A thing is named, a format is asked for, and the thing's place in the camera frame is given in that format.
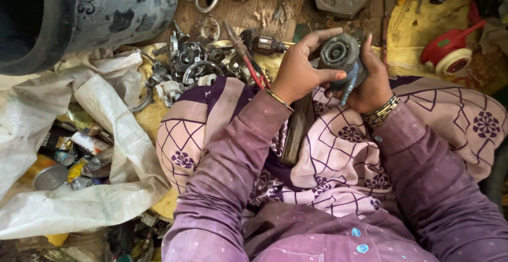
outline pink patterned fabric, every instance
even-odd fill
[[[163,118],[157,155],[180,193],[206,152],[205,139],[213,135],[207,126],[212,123],[216,132],[227,125],[253,96],[236,81],[220,79],[214,87],[195,91],[193,98],[184,94]],[[508,130],[504,107],[478,91],[434,79],[399,78],[391,85],[401,101],[449,142],[475,180],[488,176],[494,150]],[[305,204],[337,217],[355,213],[363,218],[377,211],[380,204],[397,212],[376,140],[370,137],[360,114],[338,107],[338,99],[325,98],[322,89],[316,88],[312,98],[316,121],[304,140],[299,162],[292,169],[279,169],[289,174],[289,179],[268,171],[268,165],[277,164],[274,161],[282,154],[287,132],[284,124],[274,138],[266,169],[254,183],[249,203],[263,206],[277,200]]]

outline gold bangle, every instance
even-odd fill
[[[287,107],[291,112],[295,112],[295,109],[292,109],[291,106],[289,106],[288,103],[285,103],[284,100],[276,96],[273,92],[271,92],[269,89],[266,90],[266,93],[271,95],[273,98],[277,99],[280,103],[284,104],[285,107]]]

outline grey plastic pot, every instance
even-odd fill
[[[154,38],[177,1],[0,0],[0,73],[37,73],[68,52]]]

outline hand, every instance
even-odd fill
[[[363,40],[360,47],[360,56],[369,75],[359,87],[351,91],[347,97],[346,104],[359,113],[369,114],[387,103],[393,96],[393,92],[388,82],[388,71],[372,50],[372,34],[369,34]],[[321,87],[327,89],[330,87],[330,84],[325,83]],[[327,98],[331,98],[332,95],[340,98],[342,91],[325,91]]]
[[[342,32],[342,28],[313,31],[286,51],[277,77],[270,89],[285,103],[291,104],[304,97],[322,83],[346,77],[346,73],[334,69],[315,69],[309,58],[321,44]]]

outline left hand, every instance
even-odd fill
[[[342,32],[342,28],[318,30],[305,36],[284,54],[277,77],[270,89],[285,103],[291,104],[304,97],[322,83],[334,82],[346,77],[346,73],[335,69],[315,69],[309,60],[321,44]]]

